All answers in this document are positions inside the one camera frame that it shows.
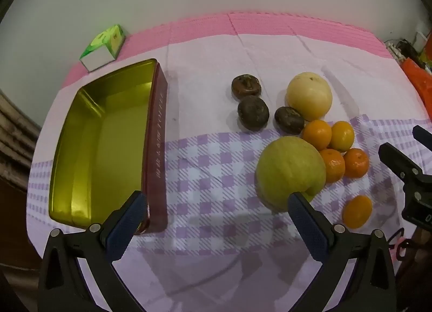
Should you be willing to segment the dark mangosteen back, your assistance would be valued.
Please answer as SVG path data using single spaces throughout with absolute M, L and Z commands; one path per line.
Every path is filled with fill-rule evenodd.
M 231 92 L 238 100 L 250 95 L 259 96 L 261 94 L 261 84 L 255 76 L 243 74 L 233 79 Z

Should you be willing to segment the tangerine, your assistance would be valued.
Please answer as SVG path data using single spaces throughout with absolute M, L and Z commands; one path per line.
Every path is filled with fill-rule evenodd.
M 351 148 L 343 156 L 345 160 L 345 176 L 350 179 L 363 177 L 370 166 L 367 154 L 359 148 Z
M 326 183 L 336 183 L 345 175 L 346 165 L 343 156 L 333 149 L 324 149 L 319 153 L 326 166 Z

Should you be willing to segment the orange plastic bag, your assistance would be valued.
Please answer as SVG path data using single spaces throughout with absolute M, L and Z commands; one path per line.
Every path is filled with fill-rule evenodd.
M 405 59 L 400 67 L 419 94 L 429 118 L 432 118 L 431 74 L 419 67 L 411 58 Z

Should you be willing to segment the gold toffee tin box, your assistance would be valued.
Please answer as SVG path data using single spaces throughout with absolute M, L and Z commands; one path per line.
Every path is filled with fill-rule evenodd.
M 77 91 L 53 160 L 52 220 L 81 229 L 103 223 L 139 190 L 146 205 L 138 232 L 166 229 L 167 92 L 155 59 L 101 76 Z

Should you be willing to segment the background clutter pile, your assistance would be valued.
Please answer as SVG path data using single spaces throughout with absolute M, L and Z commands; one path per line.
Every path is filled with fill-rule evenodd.
M 410 58 L 419 67 L 431 72 L 431 53 L 426 52 L 428 38 L 419 30 L 414 36 L 414 43 L 404 38 L 389 39 L 385 41 L 385 47 L 395 60 L 402 63 Z

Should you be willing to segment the lone orange kumquat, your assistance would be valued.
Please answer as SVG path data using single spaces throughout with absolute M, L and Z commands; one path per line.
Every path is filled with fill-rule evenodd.
M 365 195 L 358 195 L 347 202 L 343 208 L 343 223 L 349 229 L 358 229 L 368 221 L 372 210 L 372 201 Z

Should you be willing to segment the dark mangosteen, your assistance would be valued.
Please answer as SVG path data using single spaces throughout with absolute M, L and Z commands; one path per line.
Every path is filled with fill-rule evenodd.
M 250 95 L 259 96 L 261 94 L 261 84 L 255 76 L 243 74 L 233 79 L 231 92 L 238 100 Z
M 269 120 L 269 109 L 266 103 L 258 96 L 244 97 L 237 107 L 240 123 L 252 131 L 261 130 Z
M 281 106 L 276 110 L 275 122 L 281 131 L 291 135 L 300 135 L 305 127 L 303 116 L 289 106 Z

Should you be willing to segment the pale yellow pear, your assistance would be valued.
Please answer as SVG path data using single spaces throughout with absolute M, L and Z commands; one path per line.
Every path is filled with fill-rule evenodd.
M 305 120 L 319 120 L 332 106 L 332 91 L 327 81 L 318 74 L 299 73 L 289 82 L 285 101 Z

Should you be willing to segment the yellow orange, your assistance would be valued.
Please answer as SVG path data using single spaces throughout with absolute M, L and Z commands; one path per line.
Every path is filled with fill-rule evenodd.
M 332 126 L 331 149 L 341 153 L 347 152 L 355 141 L 355 131 L 347 121 L 338 121 Z

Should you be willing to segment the beige ribbed radiator pipes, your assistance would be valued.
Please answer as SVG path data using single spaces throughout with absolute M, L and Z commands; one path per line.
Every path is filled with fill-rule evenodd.
M 27 191 L 40 127 L 6 95 L 0 95 L 1 179 Z

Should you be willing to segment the green pear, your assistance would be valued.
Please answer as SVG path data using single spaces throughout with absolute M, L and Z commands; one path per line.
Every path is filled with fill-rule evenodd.
M 255 168 L 258 196 L 276 213 L 288 211 L 292 193 L 301 193 L 311 201 L 324 188 L 326 177 L 319 151 L 296 136 L 283 136 L 268 144 Z

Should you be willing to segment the green white tissue box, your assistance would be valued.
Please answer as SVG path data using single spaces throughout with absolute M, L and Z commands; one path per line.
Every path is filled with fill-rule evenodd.
M 125 41 L 120 25 L 113 25 L 96 35 L 80 56 L 88 72 L 97 70 L 116 60 Z

